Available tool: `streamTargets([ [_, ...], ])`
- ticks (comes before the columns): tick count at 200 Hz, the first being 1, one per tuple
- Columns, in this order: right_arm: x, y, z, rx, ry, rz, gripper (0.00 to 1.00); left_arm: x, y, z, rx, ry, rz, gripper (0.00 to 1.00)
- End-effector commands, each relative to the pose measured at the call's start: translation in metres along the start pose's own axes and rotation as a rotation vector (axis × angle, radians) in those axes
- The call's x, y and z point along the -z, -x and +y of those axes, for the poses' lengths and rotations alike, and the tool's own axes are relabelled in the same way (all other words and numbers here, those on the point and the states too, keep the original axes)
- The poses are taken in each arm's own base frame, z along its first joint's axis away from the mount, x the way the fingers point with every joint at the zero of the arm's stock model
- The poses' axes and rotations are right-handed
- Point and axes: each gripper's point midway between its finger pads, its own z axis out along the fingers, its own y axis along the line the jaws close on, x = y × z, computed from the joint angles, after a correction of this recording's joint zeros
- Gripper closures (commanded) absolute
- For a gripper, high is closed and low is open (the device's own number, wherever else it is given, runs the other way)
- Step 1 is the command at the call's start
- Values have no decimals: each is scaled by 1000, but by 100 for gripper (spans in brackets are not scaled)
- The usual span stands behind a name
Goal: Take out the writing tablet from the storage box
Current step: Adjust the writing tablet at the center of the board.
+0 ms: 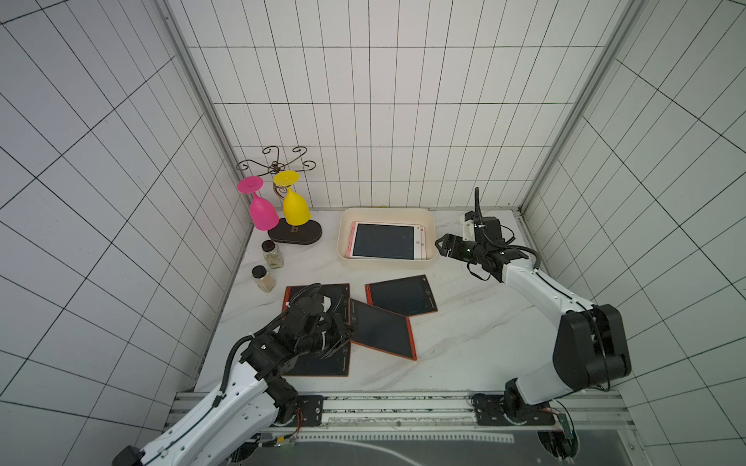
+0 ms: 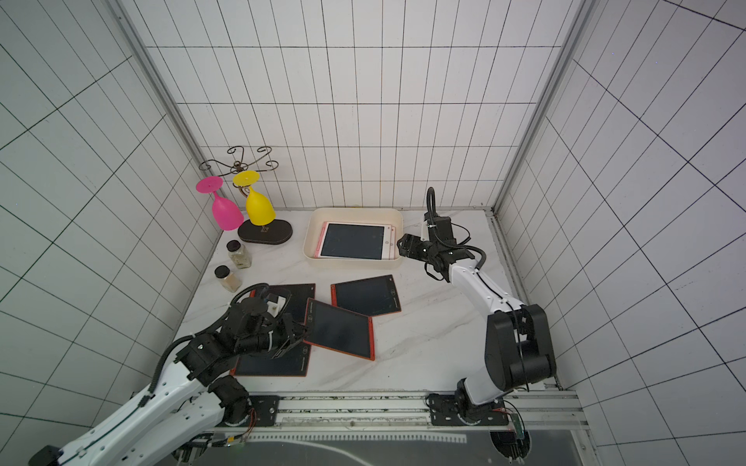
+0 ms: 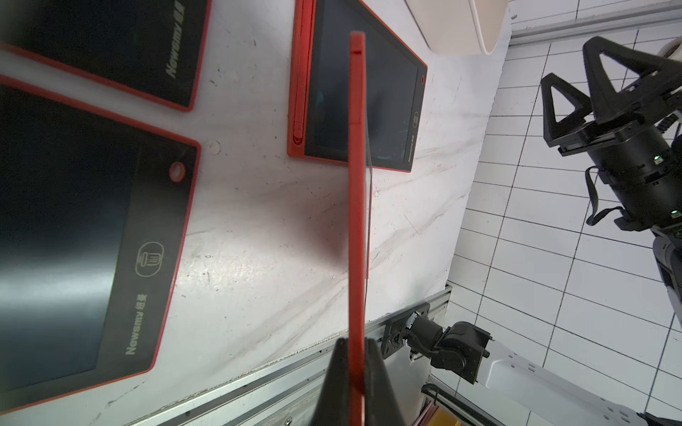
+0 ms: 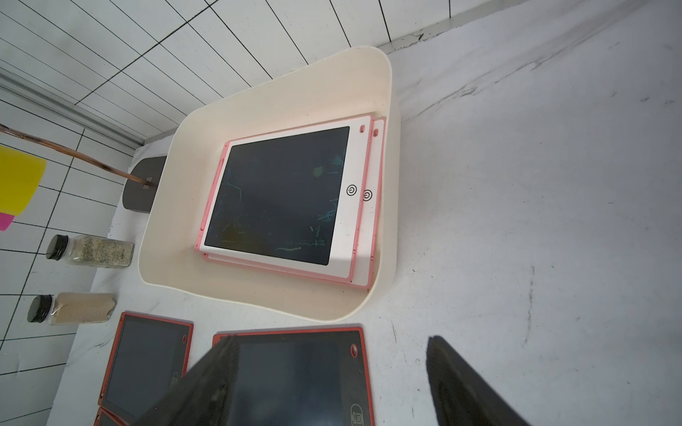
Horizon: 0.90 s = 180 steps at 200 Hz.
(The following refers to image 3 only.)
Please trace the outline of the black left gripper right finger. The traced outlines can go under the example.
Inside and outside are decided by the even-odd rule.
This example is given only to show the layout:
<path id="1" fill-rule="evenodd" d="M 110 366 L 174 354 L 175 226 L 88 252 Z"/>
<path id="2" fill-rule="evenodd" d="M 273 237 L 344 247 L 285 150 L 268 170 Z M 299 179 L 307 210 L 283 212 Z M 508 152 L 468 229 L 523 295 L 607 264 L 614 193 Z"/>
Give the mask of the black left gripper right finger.
<path id="1" fill-rule="evenodd" d="M 367 426 L 405 426 L 378 342 L 365 339 L 364 421 Z"/>

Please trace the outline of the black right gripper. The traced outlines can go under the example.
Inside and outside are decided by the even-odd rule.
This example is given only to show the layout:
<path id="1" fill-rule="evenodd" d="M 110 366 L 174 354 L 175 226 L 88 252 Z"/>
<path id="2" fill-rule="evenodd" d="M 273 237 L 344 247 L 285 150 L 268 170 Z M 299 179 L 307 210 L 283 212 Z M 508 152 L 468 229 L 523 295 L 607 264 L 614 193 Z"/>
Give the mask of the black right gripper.
<path id="1" fill-rule="evenodd" d="M 671 144 L 659 129 L 648 126 L 621 140 L 618 133 L 598 135 L 586 117 L 593 111 L 598 124 L 637 120 L 658 122 L 681 108 L 681 63 L 644 53 L 604 37 L 593 37 L 583 47 L 590 97 L 554 73 L 540 83 L 543 138 L 563 156 L 586 153 L 593 166 L 585 171 L 595 226 L 609 213 L 623 231 L 656 227 L 681 230 L 681 137 Z M 620 204 L 599 209 L 592 180 L 596 170 Z"/>

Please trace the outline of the red writing tablet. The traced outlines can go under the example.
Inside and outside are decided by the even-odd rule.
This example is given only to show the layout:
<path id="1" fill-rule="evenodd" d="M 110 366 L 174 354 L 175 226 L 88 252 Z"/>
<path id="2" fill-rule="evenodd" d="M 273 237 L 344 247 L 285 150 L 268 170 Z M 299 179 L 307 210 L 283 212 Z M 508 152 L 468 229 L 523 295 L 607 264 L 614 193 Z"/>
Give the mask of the red writing tablet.
<path id="1" fill-rule="evenodd" d="M 1 80 L 1 411 L 156 364 L 201 146 Z"/>
<path id="2" fill-rule="evenodd" d="M 287 153 L 346 163 L 350 35 L 365 35 L 371 163 L 410 172 L 428 67 L 362 1 L 298 1 Z"/>
<path id="3" fill-rule="evenodd" d="M 364 424 L 364 310 L 367 278 L 366 229 L 366 51 L 365 34 L 349 40 L 348 99 L 348 363 L 351 425 Z"/>
<path id="4" fill-rule="evenodd" d="M 211 7 L 206 0 L 3 1 L 1 47 L 188 112 Z"/>

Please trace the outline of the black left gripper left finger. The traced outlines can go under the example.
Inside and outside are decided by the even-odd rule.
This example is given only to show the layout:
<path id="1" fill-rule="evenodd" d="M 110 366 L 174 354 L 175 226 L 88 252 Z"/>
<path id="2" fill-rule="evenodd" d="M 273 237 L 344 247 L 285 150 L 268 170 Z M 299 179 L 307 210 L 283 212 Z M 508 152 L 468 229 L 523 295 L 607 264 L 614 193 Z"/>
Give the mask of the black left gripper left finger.
<path id="1" fill-rule="evenodd" d="M 350 377 L 348 339 L 339 338 L 330 357 L 317 401 L 312 426 L 350 425 Z"/>

